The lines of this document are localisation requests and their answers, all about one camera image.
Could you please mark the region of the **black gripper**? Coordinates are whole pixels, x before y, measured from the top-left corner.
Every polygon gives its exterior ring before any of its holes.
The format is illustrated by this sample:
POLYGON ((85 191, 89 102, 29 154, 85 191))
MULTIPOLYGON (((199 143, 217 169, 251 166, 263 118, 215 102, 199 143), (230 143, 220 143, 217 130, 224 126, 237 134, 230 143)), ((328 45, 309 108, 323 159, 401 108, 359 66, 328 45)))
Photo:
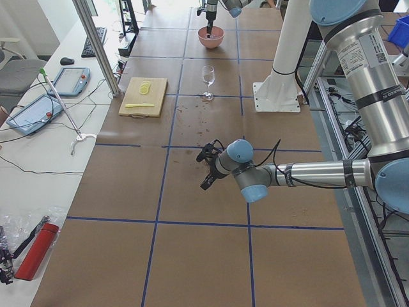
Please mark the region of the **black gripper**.
POLYGON ((206 161, 210 167, 210 172, 206 176, 206 178, 201 182, 200 185, 200 188, 203 189, 204 191, 210 188, 214 181, 216 181, 216 179, 222 179, 229 175, 229 172, 223 173, 217 169, 216 167, 217 157, 218 154, 213 154, 212 156, 209 155, 206 158, 206 161))
POLYGON ((212 35, 212 29, 213 29, 213 22, 216 19, 217 16, 217 6, 218 6, 218 0, 205 0, 205 12, 206 12, 206 20, 207 26, 206 26, 206 37, 210 38, 212 35))

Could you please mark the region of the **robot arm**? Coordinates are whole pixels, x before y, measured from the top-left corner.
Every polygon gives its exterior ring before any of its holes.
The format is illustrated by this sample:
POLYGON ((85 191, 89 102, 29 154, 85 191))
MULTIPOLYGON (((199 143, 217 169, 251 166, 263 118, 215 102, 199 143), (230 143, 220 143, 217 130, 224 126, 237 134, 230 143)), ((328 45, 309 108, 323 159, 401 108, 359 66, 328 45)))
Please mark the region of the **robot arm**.
MULTIPOLYGON (((229 14, 235 18, 242 12, 242 8, 246 7, 251 0, 222 0, 222 7, 229 12, 229 14)), ((209 38, 212 35, 213 22, 217 18, 217 6, 218 0, 201 1, 201 6, 197 9, 197 15, 200 16, 202 12, 205 12, 207 25, 206 25, 206 37, 209 38)))
POLYGON ((348 152, 364 149, 365 159, 277 165, 268 156, 254 164, 248 141, 223 146, 214 140, 197 157, 210 169, 202 189, 232 175, 252 203, 264 198, 270 186, 368 187, 388 208, 407 213, 408 101, 379 32, 382 20, 377 1, 289 2, 272 71, 253 86, 256 111, 299 111, 293 89, 309 28, 316 24, 327 49, 336 53, 346 81, 340 93, 333 84, 320 87, 324 111, 340 144, 348 152))

